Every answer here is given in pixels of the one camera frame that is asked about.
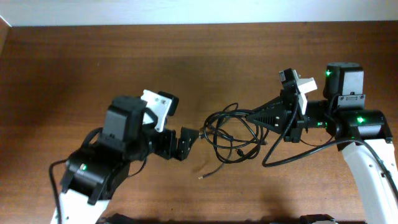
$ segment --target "wooden tabletop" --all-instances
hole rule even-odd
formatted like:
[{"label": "wooden tabletop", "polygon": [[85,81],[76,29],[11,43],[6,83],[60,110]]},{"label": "wooden tabletop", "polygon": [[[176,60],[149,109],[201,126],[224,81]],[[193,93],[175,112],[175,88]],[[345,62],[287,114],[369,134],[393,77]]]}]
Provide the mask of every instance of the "wooden tabletop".
[{"label": "wooden tabletop", "polygon": [[[253,109],[282,88],[278,71],[314,77],[322,99],[329,62],[364,68],[366,108],[386,115],[398,136],[398,22],[322,22],[182,26],[17,27],[0,60],[0,223],[50,223],[51,162],[78,149],[102,126],[111,100],[144,89],[180,98],[167,127],[199,128],[205,118],[238,102]],[[235,137],[249,137],[237,121]],[[269,143],[277,138],[270,134]],[[302,139],[329,136],[310,130]],[[336,147],[265,169],[259,156],[198,177],[220,162],[197,141],[186,161],[151,155],[147,167],[117,189],[105,216],[160,220],[273,220],[327,213],[363,220],[353,176]],[[282,143],[271,161],[310,149]],[[140,167],[134,162],[131,172]],[[57,182],[64,167],[55,169]]]}]

